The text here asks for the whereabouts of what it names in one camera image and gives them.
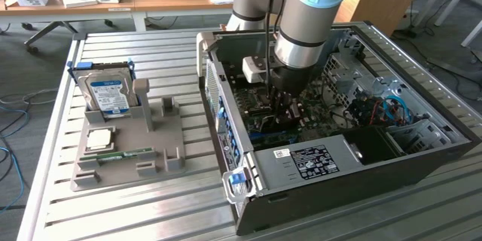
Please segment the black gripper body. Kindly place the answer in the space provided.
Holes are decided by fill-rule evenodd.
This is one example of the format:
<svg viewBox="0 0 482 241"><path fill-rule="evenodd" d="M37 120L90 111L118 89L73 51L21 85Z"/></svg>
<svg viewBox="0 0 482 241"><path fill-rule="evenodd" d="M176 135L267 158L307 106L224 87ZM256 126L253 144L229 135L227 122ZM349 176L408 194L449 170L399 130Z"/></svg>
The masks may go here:
<svg viewBox="0 0 482 241"><path fill-rule="evenodd" d="M292 68L280 66L271 69L269 81L272 86L291 96L299 96L308 85L313 67Z"/></svg>

